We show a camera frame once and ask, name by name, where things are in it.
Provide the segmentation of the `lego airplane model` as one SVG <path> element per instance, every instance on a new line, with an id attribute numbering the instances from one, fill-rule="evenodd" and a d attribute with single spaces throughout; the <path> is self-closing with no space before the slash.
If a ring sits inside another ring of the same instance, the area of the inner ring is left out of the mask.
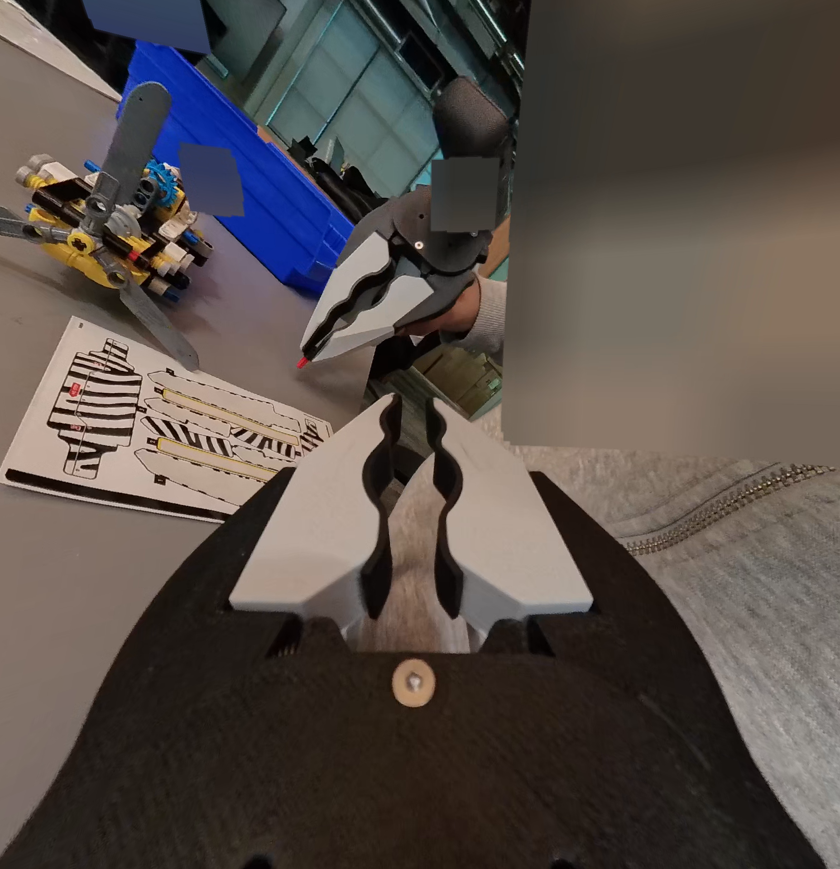
<path id="1" fill-rule="evenodd" d="M 30 158 L 15 181 L 31 193 L 25 217 L 0 206 L 0 236 L 36 244 L 53 259 L 113 289 L 179 364 L 199 357 L 155 298 L 179 301 L 189 269 L 204 266 L 212 245 L 197 228 L 179 168 L 154 159 L 172 106 L 159 82 L 135 86 L 122 102 L 102 166 L 80 177 L 46 154 Z"/>

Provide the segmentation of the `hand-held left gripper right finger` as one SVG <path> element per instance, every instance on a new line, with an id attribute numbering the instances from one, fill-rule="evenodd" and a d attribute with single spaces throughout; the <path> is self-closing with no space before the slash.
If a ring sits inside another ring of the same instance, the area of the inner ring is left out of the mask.
<path id="1" fill-rule="evenodd" d="M 427 402 L 426 429 L 444 499 L 436 593 L 470 643 L 500 621 L 587 613 L 593 595 L 523 462 L 440 399 Z"/>

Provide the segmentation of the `person's right forearm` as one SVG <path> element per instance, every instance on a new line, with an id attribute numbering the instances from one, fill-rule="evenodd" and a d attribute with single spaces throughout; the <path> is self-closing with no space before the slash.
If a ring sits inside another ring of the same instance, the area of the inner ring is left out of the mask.
<path id="1" fill-rule="evenodd" d="M 467 341 L 474 350 L 495 358 L 500 363 L 504 351 L 506 282 L 479 277 L 479 308 Z"/>

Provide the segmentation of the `black office chair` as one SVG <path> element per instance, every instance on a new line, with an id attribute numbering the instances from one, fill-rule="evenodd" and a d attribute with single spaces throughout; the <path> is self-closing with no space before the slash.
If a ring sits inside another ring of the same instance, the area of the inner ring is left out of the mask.
<path id="1" fill-rule="evenodd" d="M 436 98 L 433 125 L 442 158 L 497 158 L 512 155 L 509 118 L 466 76 L 450 81 Z"/>

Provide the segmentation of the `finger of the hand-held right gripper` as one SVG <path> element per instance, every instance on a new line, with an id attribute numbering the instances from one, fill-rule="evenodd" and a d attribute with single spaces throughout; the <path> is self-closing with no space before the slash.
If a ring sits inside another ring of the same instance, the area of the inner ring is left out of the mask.
<path id="1" fill-rule="evenodd" d="M 367 346 L 375 346 L 394 335 L 395 324 L 434 294 L 423 277 L 395 277 L 382 299 L 359 311 L 347 325 L 336 329 L 322 341 L 319 349 L 309 349 L 309 362 L 322 362 Z"/>
<path id="2" fill-rule="evenodd" d="M 351 311 L 361 293 L 378 283 L 391 265 L 389 242 L 369 234 L 330 275 L 302 338 L 302 356 L 317 356 L 334 335 L 336 323 Z"/>

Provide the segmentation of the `person's right hand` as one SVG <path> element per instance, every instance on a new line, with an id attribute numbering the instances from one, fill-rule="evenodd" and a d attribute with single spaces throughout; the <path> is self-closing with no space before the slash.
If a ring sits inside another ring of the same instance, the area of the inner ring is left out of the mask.
<path id="1" fill-rule="evenodd" d="M 397 337 L 424 338 L 430 334 L 463 338 L 474 327 L 480 309 L 480 284 L 474 278 L 463 290 L 454 304 L 443 314 L 432 320 L 416 321 L 397 330 Z"/>

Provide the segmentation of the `person's grey zip hoodie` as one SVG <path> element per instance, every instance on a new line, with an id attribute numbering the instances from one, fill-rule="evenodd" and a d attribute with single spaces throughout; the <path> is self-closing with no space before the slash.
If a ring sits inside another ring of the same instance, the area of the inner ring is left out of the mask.
<path id="1" fill-rule="evenodd" d="M 789 814 L 840 867 L 840 467 L 516 447 L 675 604 Z"/>

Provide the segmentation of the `blue plastic bin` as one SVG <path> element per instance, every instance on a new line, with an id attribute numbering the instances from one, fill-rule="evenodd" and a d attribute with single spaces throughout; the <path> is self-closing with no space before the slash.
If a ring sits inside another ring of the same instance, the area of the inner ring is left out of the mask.
<path id="1" fill-rule="evenodd" d="M 182 143 L 229 149 L 244 215 L 219 221 L 281 283 L 319 297 L 354 228 L 349 219 L 176 49 L 135 43 L 122 101 L 146 81 L 172 98 L 154 158 L 178 166 Z"/>

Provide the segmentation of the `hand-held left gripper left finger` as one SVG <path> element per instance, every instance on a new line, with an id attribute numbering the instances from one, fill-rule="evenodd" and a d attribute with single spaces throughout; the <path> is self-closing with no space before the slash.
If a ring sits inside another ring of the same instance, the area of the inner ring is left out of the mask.
<path id="1" fill-rule="evenodd" d="M 401 398 L 386 394 L 295 465 L 230 593 L 234 610 L 328 618 L 343 633 L 380 617 L 392 582 L 382 493 L 401 420 Z"/>

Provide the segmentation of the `black bag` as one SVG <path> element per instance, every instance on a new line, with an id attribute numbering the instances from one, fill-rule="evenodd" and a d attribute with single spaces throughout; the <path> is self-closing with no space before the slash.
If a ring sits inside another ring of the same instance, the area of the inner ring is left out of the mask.
<path id="1" fill-rule="evenodd" d="M 336 136 L 328 139 L 321 151 L 309 155 L 304 166 L 318 188 L 353 224 L 388 201 L 372 190 L 360 169 L 346 159 Z"/>

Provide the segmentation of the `zebra striped sticker sheet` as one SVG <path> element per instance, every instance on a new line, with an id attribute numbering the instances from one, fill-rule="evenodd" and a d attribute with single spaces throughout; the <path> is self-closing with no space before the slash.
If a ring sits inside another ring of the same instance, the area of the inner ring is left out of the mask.
<path id="1" fill-rule="evenodd" d="M 72 317 L 0 484 L 221 523 L 333 433 L 327 420 Z"/>

